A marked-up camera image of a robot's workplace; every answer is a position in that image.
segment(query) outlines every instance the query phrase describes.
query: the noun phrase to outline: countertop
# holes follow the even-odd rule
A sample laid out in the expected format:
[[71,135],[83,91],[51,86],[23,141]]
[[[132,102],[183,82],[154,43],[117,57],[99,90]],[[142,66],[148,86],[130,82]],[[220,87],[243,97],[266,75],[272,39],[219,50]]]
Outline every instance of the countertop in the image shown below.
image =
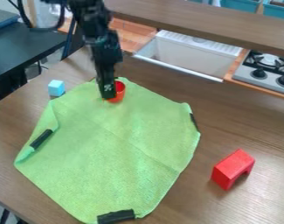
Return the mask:
[[105,0],[116,18],[284,57],[284,20],[184,0]]
[[[68,92],[94,76],[87,51],[81,49],[0,101],[0,203],[29,223],[79,223],[19,173],[13,160],[49,101],[49,81],[63,80]],[[129,57],[116,76],[188,102],[202,133],[194,158],[153,213],[126,223],[284,224],[283,99]],[[212,167],[238,148],[256,164],[224,192],[210,181]]]

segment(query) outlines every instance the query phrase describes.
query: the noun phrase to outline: black clip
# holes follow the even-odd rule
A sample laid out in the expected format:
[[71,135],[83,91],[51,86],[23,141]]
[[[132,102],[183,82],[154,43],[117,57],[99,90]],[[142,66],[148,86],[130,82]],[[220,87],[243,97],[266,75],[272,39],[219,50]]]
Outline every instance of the black clip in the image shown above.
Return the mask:
[[193,124],[196,126],[197,131],[199,132],[198,126],[197,126],[197,122],[196,122],[196,119],[195,119],[195,117],[193,116],[193,114],[190,114],[190,118],[191,118],[191,121],[193,122]]
[[97,216],[98,224],[114,224],[119,221],[128,221],[135,219],[135,211],[121,210],[119,212],[105,213]]
[[30,146],[36,150],[40,144],[42,144],[52,133],[53,131],[51,129],[47,129],[39,137],[37,137],[37,139],[33,141]]

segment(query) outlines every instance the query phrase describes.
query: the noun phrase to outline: toy kitchen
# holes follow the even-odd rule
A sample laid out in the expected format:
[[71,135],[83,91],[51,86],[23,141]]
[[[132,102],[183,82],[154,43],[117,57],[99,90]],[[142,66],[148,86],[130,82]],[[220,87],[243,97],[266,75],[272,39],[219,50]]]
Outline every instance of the toy kitchen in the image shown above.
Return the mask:
[[134,57],[188,75],[240,84],[284,98],[284,58],[272,54],[159,31]]

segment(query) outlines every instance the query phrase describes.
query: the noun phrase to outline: red block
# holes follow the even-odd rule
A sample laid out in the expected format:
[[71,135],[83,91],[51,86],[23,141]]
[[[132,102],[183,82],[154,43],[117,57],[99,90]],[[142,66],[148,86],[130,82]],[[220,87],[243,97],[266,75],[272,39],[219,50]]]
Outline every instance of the red block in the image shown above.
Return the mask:
[[229,190],[241,174],[251,172],[254,162],[245,151],[236,150],[214,166],[211,179],[224,190]]

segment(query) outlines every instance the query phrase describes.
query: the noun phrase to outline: light blue cube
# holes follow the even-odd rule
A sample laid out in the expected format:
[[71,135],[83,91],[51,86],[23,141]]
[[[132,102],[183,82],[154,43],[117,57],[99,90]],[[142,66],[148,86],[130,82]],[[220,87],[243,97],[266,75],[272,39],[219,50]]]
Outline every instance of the light blue cube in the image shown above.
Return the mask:
[[52,80],[48,84],[48,93],[53,96],[61,96],[65,92],[65,83],[62,80]]

